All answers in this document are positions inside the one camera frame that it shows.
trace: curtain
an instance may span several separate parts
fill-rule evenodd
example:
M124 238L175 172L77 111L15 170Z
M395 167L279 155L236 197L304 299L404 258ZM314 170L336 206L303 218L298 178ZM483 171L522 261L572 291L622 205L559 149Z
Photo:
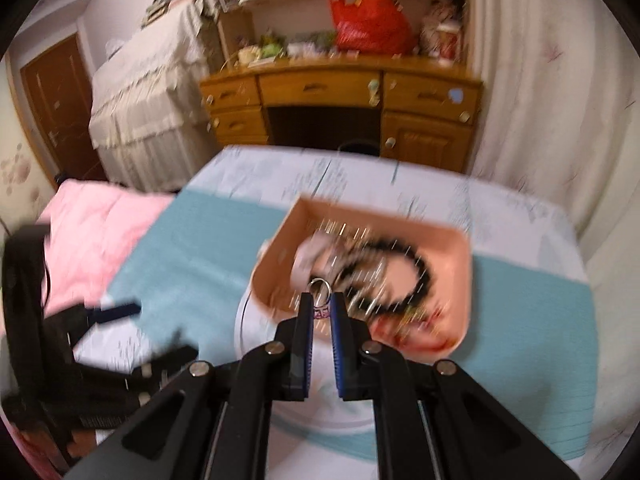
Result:
M564 206L596 305L600 361L580 475L640 418L640 59L601 0L474 0L485 84L470 172Z

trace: blue table mat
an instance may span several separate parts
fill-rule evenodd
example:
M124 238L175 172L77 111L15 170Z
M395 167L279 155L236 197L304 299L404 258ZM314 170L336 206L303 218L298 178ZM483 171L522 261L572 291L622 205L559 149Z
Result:
M179 331L213 364L236 359L234 325L256 255L286 211L184 190L112 281L142 302L140 329L159 346ZM474 255L472 319L457 361L564 460L583 455L593 419L598 346L589 287ZM327 436L278 426L375 460L372 432Z

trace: pink bedding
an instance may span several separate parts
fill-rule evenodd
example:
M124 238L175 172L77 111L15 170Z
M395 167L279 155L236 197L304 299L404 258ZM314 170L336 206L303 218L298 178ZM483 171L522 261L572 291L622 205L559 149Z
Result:
M51 224L45 247L51 276L46 315L81 301L97 305L124 260L173 198L106 183L64 182L40 216L40 222ZM60 478L42 452L7 427L41 478Z

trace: desk cabinet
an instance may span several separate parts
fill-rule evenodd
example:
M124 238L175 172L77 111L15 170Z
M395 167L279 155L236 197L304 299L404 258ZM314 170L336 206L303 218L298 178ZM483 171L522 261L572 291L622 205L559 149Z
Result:
M374 123L363 123L361 130L380 127L381 156L462 172L482 87L464 68L443 69L417 57L360 56L226 70L204 80L200 89L212 131L223 146L274 144L279 130L273 121L276 132L270 129L268 107L368 108L378 118L371 116ZM294 126L293 135L279 137L280 142L296 144L298 135L308 135L305 121ZM347 130L356 136L353 121ZM298 145L304 146L303 140Z

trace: blue sticker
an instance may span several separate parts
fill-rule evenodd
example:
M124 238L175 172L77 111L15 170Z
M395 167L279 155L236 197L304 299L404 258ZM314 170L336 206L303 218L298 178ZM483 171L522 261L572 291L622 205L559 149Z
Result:
M465 93L462 91L462 88L452 88L449 90L449 99L455 105L459 105L462 100L465 98Z

